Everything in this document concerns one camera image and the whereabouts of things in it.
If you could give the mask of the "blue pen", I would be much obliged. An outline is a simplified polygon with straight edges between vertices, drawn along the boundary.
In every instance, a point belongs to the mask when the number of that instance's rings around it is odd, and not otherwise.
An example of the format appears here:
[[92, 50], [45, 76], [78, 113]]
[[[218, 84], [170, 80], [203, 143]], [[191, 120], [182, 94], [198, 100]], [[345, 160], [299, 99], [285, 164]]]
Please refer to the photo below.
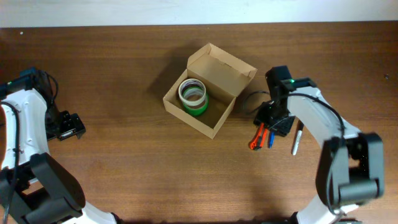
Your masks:
[[271, 149], [274, 143], [274, 139], [275, 139], [275, 133], [274, 132], [270, 132], [269, 135], [269, 141], [268, 141], [268, 148]]

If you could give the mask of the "black white marker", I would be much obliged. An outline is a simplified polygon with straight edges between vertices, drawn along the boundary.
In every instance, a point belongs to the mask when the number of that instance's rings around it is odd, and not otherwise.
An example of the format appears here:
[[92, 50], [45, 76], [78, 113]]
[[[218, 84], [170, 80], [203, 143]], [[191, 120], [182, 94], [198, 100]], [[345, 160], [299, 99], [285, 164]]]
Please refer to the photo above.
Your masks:
[[292, 155], [293, 156], [295, 156], [297, 154], [300, 140], [302, 137], [303, 128], [304, 128], [304, 124], [301, 121], [299, 121], [297, 123], [296, 135], [295, 135], [295, 139], [294, 139], [294, 143], [293, 143], [293, 147], [292, 147]]

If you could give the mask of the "orange utility knife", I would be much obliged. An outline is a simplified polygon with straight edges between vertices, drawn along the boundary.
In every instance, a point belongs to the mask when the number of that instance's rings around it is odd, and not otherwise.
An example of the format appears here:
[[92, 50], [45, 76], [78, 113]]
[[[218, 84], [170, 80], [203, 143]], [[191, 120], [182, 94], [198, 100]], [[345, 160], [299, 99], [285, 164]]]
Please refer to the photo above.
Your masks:
[[266, 140], [267, 132], [267, 126], [264, 123], [261, 123], [257, 129], [256, 135], [249, 143], [249, 148], [253, 151], [258, 151], [262, 149]]

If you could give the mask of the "brown cardboard box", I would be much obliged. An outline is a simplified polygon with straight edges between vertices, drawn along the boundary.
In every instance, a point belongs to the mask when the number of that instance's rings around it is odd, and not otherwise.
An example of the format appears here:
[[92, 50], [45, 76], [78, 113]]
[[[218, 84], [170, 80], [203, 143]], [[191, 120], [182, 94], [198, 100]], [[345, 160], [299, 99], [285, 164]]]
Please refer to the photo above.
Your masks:
[[[213, 139], [256, 73], [252, 65], [208, 43], [189, 56], [186, 69], [163, 97], [165, 110]], [[189, 78], [201, 81], [208, 94], [208, 107], [199, 116], [190, 115], [179, 97], [180, 85]]]

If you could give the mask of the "green tape roll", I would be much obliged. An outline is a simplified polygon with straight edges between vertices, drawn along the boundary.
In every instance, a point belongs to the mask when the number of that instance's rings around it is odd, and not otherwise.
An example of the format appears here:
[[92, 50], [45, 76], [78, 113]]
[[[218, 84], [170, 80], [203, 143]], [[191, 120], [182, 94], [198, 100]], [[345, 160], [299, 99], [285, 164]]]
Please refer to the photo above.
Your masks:
[[187, 88], [182, 93], [181, 101], [188, 114], [199, 116], [208, 108], [208, 94], [199, 87]]

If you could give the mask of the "beige masking tape roll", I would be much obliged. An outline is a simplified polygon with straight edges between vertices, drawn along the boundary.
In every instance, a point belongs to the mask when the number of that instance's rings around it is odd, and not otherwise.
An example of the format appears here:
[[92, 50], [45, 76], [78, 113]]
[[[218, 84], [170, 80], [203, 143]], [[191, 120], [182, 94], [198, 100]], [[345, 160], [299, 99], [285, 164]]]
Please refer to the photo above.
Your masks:
[[188, 78], [179, 85], [178, 96], [185, 106], [199, 107], [205, 102], [206, 86], [198, 79]]

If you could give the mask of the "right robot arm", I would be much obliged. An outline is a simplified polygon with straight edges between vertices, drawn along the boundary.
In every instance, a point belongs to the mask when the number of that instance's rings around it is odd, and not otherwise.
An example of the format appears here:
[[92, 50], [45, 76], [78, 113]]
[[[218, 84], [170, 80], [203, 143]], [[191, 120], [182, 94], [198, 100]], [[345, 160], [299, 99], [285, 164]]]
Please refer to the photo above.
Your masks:
[[384, 195], [384, 148], [376, 133], [363, 133], [349, 124], [324, 99], [310, 78], [293, 79], [287, 66], [271, 68], [265, 78], [271, 96], [257, 109], [258, 150], [266, 132], [285, 137], [298, 119], [322, 150], [315, 186], [317, 193], [285, 223], [347, 223], [344, 218]]

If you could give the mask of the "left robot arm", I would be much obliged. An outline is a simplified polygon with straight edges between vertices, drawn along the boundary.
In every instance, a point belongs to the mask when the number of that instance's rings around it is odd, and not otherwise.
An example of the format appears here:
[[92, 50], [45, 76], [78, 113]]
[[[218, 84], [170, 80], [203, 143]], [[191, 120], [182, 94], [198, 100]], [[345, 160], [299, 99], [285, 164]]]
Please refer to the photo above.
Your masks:
[[59, 111], [58, 83], [43, 70], [30, 68], [1, 84], [6, 119], [6, 152], [1, 165], [3, 223], [122, 223], [86, 201], [74, 176], [49, 152], [48, 141], [82, 137], [80, 117]]

